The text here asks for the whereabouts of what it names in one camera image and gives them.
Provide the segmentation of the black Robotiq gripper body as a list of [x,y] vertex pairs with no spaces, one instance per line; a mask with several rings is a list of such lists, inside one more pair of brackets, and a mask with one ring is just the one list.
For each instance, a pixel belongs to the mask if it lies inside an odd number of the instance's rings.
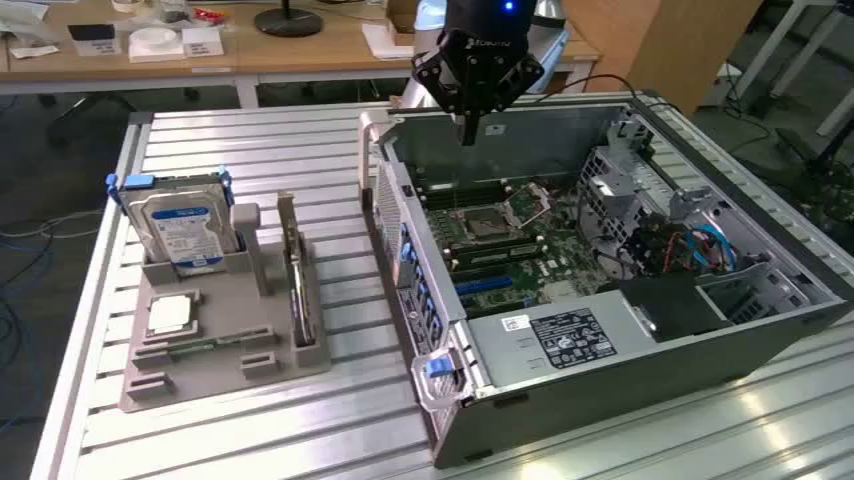
[[450,1],[439,49],[462,85],[468,115],[468,68],[472,57],[506,57],[518,60],[530,53],[532,1]]

